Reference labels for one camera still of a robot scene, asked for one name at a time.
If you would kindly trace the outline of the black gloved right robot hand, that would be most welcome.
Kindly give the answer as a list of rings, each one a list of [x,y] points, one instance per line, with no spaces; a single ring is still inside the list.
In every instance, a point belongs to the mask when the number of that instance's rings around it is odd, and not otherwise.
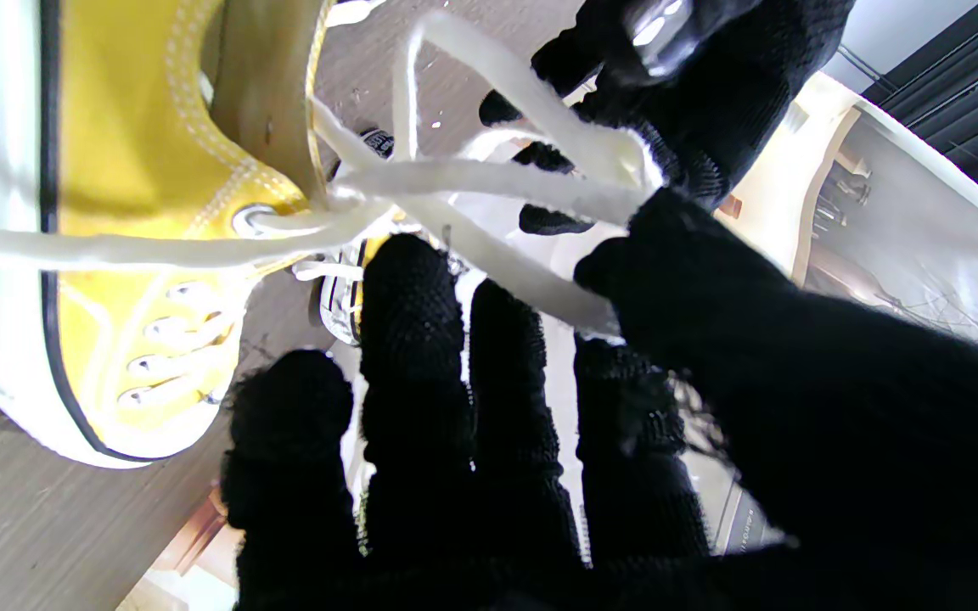
[[[320,350],[241,380],[237,610],[978,610],[978,344],[788,281],[674,188],[583,258],[624,344],[576,343],[582,561],[536,313],[464,329],[414,233],[364,274],[361,552]]]

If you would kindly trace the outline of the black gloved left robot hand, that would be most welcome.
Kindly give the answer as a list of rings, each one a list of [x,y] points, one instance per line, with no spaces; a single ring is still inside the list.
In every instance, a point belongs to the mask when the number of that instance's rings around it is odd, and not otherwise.
[[[835,54],[851,1],[586,1],[531,68],[573,111],[636,132],[663,187],[639,213],[729,239],[713,212],[745,177],[808,78]]]

